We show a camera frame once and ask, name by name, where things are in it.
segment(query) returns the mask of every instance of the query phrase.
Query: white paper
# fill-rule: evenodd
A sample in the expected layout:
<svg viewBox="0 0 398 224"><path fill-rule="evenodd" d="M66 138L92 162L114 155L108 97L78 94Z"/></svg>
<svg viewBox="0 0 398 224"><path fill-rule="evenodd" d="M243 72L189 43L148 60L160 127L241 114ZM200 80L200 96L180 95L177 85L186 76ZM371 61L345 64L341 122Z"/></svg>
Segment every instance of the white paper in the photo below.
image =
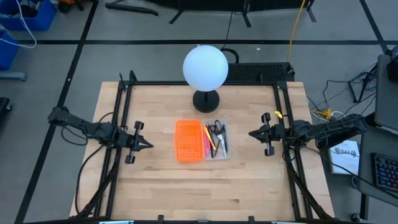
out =
<svg viewBox="0 0 398 224"><path fill-rule="evenodd" d="M348 169L350 172L358 175L359 167L359 149L356 141L345 140L329 150L330 161L336 165ZM331 165L333 174L348 174L347 171Z"/></svg>

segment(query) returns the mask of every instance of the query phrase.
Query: rubber wheel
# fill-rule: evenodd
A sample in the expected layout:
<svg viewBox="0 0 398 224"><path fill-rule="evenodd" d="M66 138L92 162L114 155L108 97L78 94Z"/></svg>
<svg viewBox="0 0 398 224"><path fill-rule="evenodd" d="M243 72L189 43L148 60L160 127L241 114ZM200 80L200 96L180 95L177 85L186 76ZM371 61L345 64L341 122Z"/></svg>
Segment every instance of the rubber wheel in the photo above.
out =
<svg viewBox="0 0 398 224"><path fill-rule="evenodd" d="M11 106L11 105L8 105L7 108L6 108L6 110L7 110L7 112L11 112L11 111L12 111L12 106Z"/></svg>
<svg viewBox="0 0 398 224"><path fill-rule="evenodd" d="M70 8L71 8L71 5L70 5L70 4L67 4L67 3L65 3L65 2L60 2L60 3L58 3L58 10L59 10L60 12L68 13L69 10L70 10Z"/></svg>
<svg viewBox="0 0 398 224"><path fill-rule="evenodd" d="M352 222L361 222L361 218L359 217L359 213L354 213L351 215L351 221Z"/></svg>

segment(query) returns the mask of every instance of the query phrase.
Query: orange pencil case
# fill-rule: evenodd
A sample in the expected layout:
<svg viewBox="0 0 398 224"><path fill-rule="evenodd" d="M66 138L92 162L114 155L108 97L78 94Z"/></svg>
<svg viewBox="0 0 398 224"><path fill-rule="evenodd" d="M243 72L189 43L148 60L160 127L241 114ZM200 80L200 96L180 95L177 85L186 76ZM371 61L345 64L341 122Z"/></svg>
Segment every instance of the orange pencil case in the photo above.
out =
<svg viewBox="0 0 398 224"><path fill-rule="evenodd" d="M203 160L203 131L200 120L179 120L175 123L175 157L180 162Z"/></svg>

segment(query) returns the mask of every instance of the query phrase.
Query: yellow clip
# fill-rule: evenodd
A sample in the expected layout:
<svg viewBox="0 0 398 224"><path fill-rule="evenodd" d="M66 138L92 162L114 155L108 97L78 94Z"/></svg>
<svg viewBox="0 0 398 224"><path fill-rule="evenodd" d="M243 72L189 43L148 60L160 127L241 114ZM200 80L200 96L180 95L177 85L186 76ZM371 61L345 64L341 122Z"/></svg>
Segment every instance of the yellow clip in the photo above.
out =
<svg viewBox="0 0 398 224"><path fill-rule="evenodd" d="M281 114L279 111L275 111L274 113L275 113L280 119L283 118L282 114Z"/></svg>
<svg viewBox="0 0 398 224"><path fill-rule="evenodd" d="M322 115L325 119L331 120L331 109L327 109L326 111L317 111L317 110L312 110L312 112L317 113Z"/></svg>

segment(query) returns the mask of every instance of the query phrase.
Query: scissors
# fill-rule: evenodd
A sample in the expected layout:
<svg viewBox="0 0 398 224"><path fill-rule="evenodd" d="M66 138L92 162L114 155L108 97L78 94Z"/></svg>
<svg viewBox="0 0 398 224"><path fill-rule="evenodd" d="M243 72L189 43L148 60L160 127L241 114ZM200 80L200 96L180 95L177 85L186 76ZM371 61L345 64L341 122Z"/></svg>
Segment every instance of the scissors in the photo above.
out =
<svg viewBox="0 0 398 224"><path fill-rule="evenodd" d="M223 127L219 120L214 122L214 125L210 125L210 131L217 135L218 139L221 141L221 147L223 148L224 156L226 156L225 141L223 137Z"/></svg>

